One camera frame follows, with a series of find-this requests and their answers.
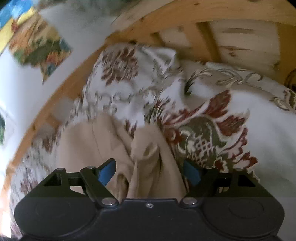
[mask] floral patterned fabric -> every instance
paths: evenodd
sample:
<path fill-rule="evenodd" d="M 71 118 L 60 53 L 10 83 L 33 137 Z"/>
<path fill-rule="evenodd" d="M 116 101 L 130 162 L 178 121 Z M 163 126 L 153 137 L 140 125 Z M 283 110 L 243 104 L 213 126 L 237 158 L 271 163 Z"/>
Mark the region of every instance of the floral patterned fabric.
<path fill-rule="evenodd" d="M 37 140 L 23 158 L 12 180 L 11 215 L 56 168 L 65 126 L 93 119 L 99 111 L 119 119 L 131 136 L 139 126 L 157 123 L 180 170 L 184 158 L 221 172 L 246 169 L 274 196 L 285 188 L 296 193 L 295 106 L 291 90 L 252 71 L 180 62 L 171 49 L 111 46 L 94 65 L 69 120 L 57 135 Z M 12 229 L 21 236 L 15 222 Z"/>
<path fill-rule="evenodd" d="M 57 30 L 37 14 L 13 36 L 9 50 L 20 64 L 40 67 L 43 83 L 71 53 Z"/>

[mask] red floral pattern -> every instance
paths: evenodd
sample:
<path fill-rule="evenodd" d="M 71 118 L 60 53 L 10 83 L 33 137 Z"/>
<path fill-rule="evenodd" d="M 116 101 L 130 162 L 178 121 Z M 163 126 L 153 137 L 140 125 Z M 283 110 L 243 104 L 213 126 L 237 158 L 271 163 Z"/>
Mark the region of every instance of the red floral pattern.
<path fill-rule="evenodd" d="M 134 138 L 135 131 L 137 129 L 137 123 L 138 122 L 136 121 L 136 123 L 133 126 L 131 126 L 131 123 L 129 120 L 126 120 L 125 122 L 124 128 L 132 138 Z"/>
<path fill-rule="evenodd" d="M 181 169 L 185 158 L 221 172 L 248 169 L 258 161 L 250 152 L 244 153 L 247 117 L 227 116 L 230 100 L 230 91 L 226 90 L 192 111 L 184 109 L 179 113 L 165 113 L 163 110 L 169 100 L 162 100 L 154 106 L 147 120 L 160 125 Z M 223 116 L 223 121 L 216 120 Z M 233 143 L 237 133 L 240 136 Z"/>
<path fill-rule="evenodd" d="M 125 47 L 117 53 L 104 53 L 102 57 L 103 74 L 102 80 L 106 81 L 106 86 L 111 85 L 115 80 L 131 81 L 138 75 L 137 59 L 134 57 L 135 49 Z"/>
<path fill-rule="evenodd" d="M 47 153 L 52 152 L 52 148 L 55 144 L 57 144 L 58 140 L 61 137 L 61 132 L 58 131 L 50 136 L 45 137 L 42 140 L 42 148 L 46 150 Z"/>
<path fill-rule="evenodd" d="M 34 189 L 36 186 L 38 185 L 38 182 L 37 180 L 32 180 L 32 181 L 29 181 L 28 179 L 27 180 L 24 180 L 23 182 L 21 182 L 20 184 L 20 191 L 22 193 L 24 193 L 25 195 L 27 195 L 30 191 L 32 191 L 32 189 Z"/>

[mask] wooden headboard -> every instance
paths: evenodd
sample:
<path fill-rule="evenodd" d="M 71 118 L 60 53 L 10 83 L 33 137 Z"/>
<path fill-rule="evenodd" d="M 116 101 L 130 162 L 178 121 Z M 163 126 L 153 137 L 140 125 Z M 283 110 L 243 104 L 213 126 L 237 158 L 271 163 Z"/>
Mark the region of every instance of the wooden headboard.
<path fill-rule="evenodd" d="M 239 41 L 249 44 L 250 48 L 246 49 L 249 52 L 255 51 L 252 46 L 256 47 L 259 54 L 250 61 L 256 67 L 263 61 L 260 55 L 265 56 L 264 61 L 270 61 L 271 55 L 264 49 L 260 50 L 264 48 L 264 43 L 258 47 L 256 39 L 248 38 L 247 34 L 252 29 L 238 27 L 238 23 L 257 28 L 259 21 L 261 35 L 274 30 L 276 35 L 273 38 L 279 45 L 269 47 L 271 51 L 278 49 L 278 60 L 271 57 L 274 61 L 271 67 L 262 67 L 259 71 L 264 74 L 272 72 L 271 75 L 279 83 L 292 87 L 296 84 L 296 9 L 287 0 L 142 0 L 123 12 L 113 24 L 118 31 L 111 34 L 105 44 L 64 81 L 30 125 L 14 159 L 8 165 L 1 195 L 9 189 L 15 168 L 41 126 L 45 123 L 57 124 L 51 115 L 53 107 L 63 96 L 75 99 L 80 95 L 94 63 L 107 46 L 135 41 L 173 47 L 181 58 L 231 63 L 227 56 L 239 56 L 244 48 L 223 45 L 221 36 L 217 34 L 217 29 L 222 29 L 223 34 L 245 34 L 240 35 Z M 229 28 L 221 28 L 228 24 L 231 25 Z M 268 37 L 265 40 L 266 45 L 273 41 Z M 237 57 L 237 60 L 244 65 L 243 58 Z"/>

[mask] wooden bed frame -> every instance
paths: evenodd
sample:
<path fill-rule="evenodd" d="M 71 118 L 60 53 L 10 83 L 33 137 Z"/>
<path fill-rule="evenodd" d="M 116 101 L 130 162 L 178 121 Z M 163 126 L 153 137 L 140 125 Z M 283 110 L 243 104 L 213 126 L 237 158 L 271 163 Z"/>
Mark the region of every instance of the wooden bed frame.
<path fill-rule="evenodd" d="M 7 195 L 15 168 L 39 129 L 45 123 L 58 126 L 51 115 L 55 105 L 63 96 L 75 99 L 80 95 L 94 63 L 107 46 L 132 41 L 171 47 L 162 39 L 161 33 L 176 28 L 190 43 L 184 48 L 176 48 L 181 57 L 223 62 L 221 49 L 210 28 L 211 21 L 241 19 L 269 21 L 276 25 L 280 49 L 280 60 L 276 63 L 277 81 L 288 87 L 296 83 L 296 8 L 287 0 L 142 0 L 117 18 L 113 25 L 118 31 L 64 81 L 39 112 L 8 165 L 1 196 Z M 246 32 L 242 28 L 232 31 Z"/>

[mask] white fabric with red floral pattern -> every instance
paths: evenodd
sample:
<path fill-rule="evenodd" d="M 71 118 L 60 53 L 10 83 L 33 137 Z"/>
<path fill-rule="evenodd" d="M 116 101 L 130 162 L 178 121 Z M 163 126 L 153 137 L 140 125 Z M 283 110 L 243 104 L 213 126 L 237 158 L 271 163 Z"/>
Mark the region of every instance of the white fabric with red floral pattern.
<path fill-rule="evenodd" d="M 179 61 L 172 49 L 118 44 L 100 55 L 57 138 L 37 140 L 28 150 L 12 180 L 11 212 L 56 168 L 65 126 L 102 110 L 122 121 L 131 136 L 156 122 L 181 170 L 184 158 L 221 172 L 243 168 L 274 196 L 296 197 L 294 92 L 249 70 Z M 28 172 L 35 166 L 44 171 Z M 291 217 L 286 228 L 293 225 Z"/>

